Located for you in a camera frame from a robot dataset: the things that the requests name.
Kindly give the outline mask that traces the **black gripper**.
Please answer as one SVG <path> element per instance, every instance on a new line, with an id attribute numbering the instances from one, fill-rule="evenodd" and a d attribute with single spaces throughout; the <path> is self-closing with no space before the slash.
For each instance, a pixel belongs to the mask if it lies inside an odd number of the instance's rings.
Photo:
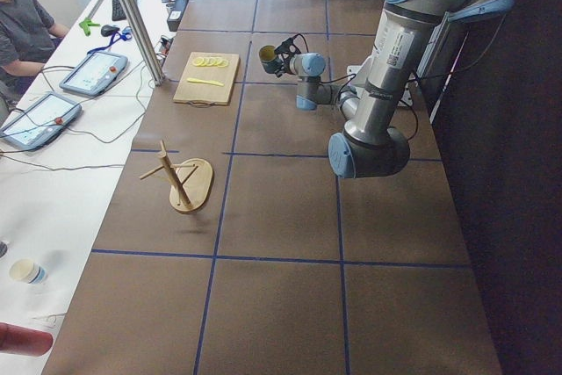
<path id="1" fill-rule="evenodd" d="M 291 74 L 291 60 L 296 55 L 302 54 L 301 50 L 294 44 L 293 40 L 285 40 L 279 46 L 274 48 L 274 54 L 277 57 L 277 70 L 274 72 L 276 77 L 281 77 L 283 74 Z"/>

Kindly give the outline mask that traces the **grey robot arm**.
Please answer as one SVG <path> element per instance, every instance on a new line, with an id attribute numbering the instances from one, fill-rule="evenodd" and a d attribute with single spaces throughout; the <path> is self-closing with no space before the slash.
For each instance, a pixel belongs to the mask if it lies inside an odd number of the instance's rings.
<path id="1" fill-rule="evenodd" d="M 384 0 L 377 38 L 359 98 L 345 98 L 346 122 L 330 137 L 328 158 L 339 177 L 386 177 L 409 159 L 406 137 L 390 126 L 407 80 L 434 28 L 444 20 L 471 22 L 509 11 L 515 0 Z"/>
<path id="2" fill-rule="evenodd" d="M 278 47 L 272 48 L 273 65 L 271 73 L 277 77 L 283 74 L 296 76 L 296 106 L 303 111 L 313 111 L 318 105 L 337 106 L 346 119 L 352 118 L 359 105 L 357 89 L 349 84 L 355 76 L 343 84 L 323 82 L 321 74 L 326 60 L 319 53 L 302 53 L 289 38 Z"/>

